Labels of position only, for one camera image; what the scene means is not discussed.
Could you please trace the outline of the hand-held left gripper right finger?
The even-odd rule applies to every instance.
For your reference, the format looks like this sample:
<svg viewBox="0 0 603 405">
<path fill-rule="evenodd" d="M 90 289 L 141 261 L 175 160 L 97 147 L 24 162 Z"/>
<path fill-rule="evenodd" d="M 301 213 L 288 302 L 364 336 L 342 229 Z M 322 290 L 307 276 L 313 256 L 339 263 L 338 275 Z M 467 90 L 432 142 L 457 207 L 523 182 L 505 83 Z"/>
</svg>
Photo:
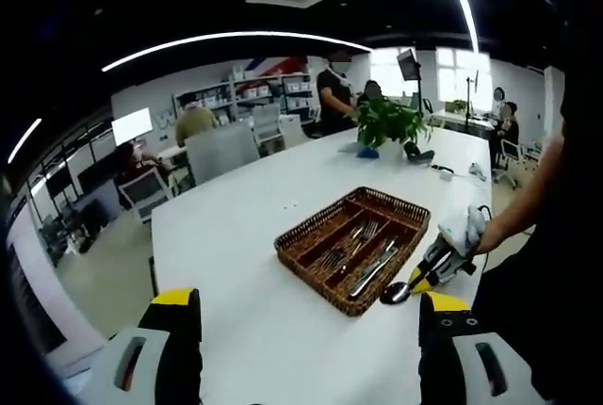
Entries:
<svg viewBox="0 0 603 405">
<path fill-rule="evenodd" d="M 498 334 L 487 332 L 461 299 L 420 297 L 418 364 L 423 404 L 546 404 L 531 369 Z"/>
</svg>

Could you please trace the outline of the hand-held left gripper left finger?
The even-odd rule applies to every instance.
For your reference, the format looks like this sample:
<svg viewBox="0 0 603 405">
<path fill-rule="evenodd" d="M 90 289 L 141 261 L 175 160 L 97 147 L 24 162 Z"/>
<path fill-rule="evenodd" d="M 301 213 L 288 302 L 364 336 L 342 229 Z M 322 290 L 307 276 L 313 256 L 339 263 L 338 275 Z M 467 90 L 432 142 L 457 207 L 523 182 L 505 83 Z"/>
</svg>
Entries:
<svg viewBox="0 0 603 405">
<path fill-rule="evenodd" d="M 91 364 L 81 404 L 200 404 L 199 291 L 159 293 L 136 327 L 110 339 Z"/>
</svg>

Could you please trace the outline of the person's right hand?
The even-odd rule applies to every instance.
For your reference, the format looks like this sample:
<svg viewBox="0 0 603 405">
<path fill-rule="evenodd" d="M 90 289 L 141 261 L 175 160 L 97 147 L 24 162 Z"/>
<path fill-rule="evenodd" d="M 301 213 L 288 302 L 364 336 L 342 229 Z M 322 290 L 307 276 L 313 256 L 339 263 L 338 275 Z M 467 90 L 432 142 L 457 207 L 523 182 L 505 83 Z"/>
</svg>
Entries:
<svg viewBox="0 0 603 405">
<path fill-rule="evenodd" d="M 465 233 L 465 247 L 468 254 L 477 252 L 486 224 L 486 216 L 483 212 L 478 207 L 470 205 L 467 208 L 467 227 Z"/>
</svg>

